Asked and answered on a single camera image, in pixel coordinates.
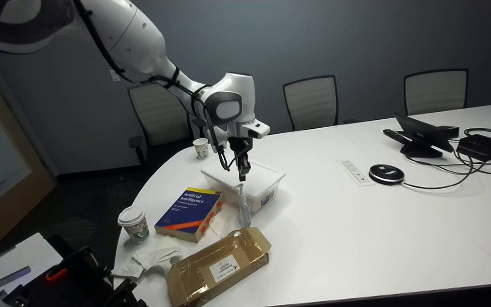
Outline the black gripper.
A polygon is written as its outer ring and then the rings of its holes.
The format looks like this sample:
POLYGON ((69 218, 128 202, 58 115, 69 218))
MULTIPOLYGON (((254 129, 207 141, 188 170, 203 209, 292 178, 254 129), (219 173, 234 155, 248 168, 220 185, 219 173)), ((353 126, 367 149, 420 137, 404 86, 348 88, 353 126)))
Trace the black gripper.
POLYGON ((249 136, 230 136, 229 144, 236 155, 237 177, 246 180, 251 170, 249 149, 253 148, 253 139, 249 136))

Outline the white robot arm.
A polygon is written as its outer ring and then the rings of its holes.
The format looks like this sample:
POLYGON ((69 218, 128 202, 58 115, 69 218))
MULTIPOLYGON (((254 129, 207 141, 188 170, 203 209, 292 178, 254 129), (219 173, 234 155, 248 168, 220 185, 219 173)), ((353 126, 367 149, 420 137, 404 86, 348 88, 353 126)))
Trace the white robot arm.
POLYGON ((249 73, 229 71, 215 83, 193 80, 169 59, 164 33, 133 0, 0 0, 0 52, 36 52, 72 32, 87 33, 121 78, 155 81, 178 97, 208 132, 220 165, 236 165, 246 180, 253 139, 271 131, 256 117, 249 73))

